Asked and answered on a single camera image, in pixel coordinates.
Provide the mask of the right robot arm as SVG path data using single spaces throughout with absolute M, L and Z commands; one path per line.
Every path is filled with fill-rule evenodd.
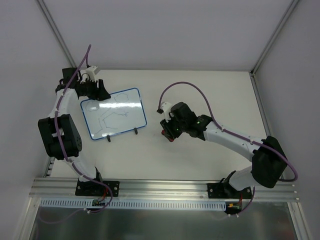
M 284 152 L 272 136 L 249 139 L 239 133 L 230 134 L 218 127 L 210 116 L 197 116 L 184 102 L 175 105 L 163 102 L 158 112 L 164 114 L 161 133 L 170 142 L 186 133 L 192 138 L 226 147 L 251 162 L 250 167 L 232 171 L 218 187 L 228 198 L 235 198 L 242 190 L 255 185 L 272 189 L 287 167 Z

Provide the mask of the red whiteboard eraser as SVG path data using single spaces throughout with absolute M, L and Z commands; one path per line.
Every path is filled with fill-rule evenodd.
M 170 135 L 168 135 L 164 129 L 161 131 L 161 134 L 162 134 L 169 142 L 173 142 L 173 141 L 174 141 L 174 139 L 171 138 Z

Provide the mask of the blue framed whiteboard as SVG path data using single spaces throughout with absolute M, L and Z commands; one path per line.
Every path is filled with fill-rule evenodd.
M 145 127 L 147 116 L 138 88 L 133 87 L 110 94 L 110 99 L 86 99 L 80 107 L 88 133 L 93 141 Z

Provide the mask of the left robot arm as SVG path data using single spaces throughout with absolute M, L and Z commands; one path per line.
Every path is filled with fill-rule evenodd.
M 81 135 L 73 121 L 71 111 L 80 97 L 89 100 L 109 100 L 102 79 L 95 79 L 94 71 L 87 68 L 83 79 L 75 67 L 62 69 L 62 79 L 55 89 L 56 101 L 48 117 L 38 121 L 38 129 L 47 155 L 65 162 L 77 175 L 77 196 L 98 196 L 108 193 L 102 176 L 94 164 L 84 156 Z

